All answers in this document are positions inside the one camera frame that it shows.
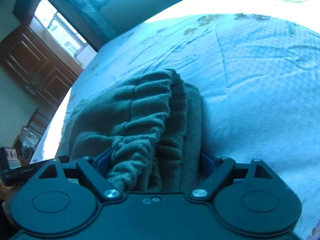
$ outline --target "wooden door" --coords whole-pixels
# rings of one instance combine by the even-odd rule
[[[25,25],[0,43],[0,64],[32,95],[58,108],[77,76]]]

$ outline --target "bright window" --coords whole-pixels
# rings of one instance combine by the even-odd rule
[[[87,41],[48,0],[41,0],[35,16],[72,57],[87,46]]]

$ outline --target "bed sheet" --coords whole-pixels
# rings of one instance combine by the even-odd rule
[[[263,159],[297,193],[295,233],[320,228],[320,0],[184,0],[106,44],[68,92],[32,162],[55,156],[82,99],[173,68],[203,97],[203,148]]]

